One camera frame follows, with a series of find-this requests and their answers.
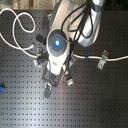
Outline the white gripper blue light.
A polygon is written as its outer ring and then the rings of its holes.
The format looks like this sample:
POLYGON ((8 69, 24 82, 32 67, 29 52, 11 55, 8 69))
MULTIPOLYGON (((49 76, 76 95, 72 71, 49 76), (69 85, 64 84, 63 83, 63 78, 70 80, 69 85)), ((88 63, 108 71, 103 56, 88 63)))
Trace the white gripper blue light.
POLYGON ((36 40, 46 45, 48 59, 49 59, 48 64, 45 65, 44 67, 42 80, 49 81, 49 78, 46 77, 46 73, 48 71, 47 68, 51 73, 55 75, 60 74, 62 78, 65 75, 67 75, 69 67, 63 65, 70 51, 70 44, 66 41, 66 34, 60 29, 52 29, 48 33, 47 37, 38 34, 36 36, 36 40))

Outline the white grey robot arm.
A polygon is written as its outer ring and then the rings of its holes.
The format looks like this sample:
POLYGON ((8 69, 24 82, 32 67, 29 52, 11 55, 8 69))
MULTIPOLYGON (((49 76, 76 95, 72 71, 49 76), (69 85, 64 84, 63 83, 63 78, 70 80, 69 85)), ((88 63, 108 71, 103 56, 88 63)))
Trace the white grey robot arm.
POLYGON ((46 38, 36 39, 46 43, 47 69, 59 75, 65 61, 70 61, 74 47, 80 43, 84 47, 92 45, 99 32, 104 0, 86 0, 79 6, 70 0, 60 0, 54 7, 46 38))

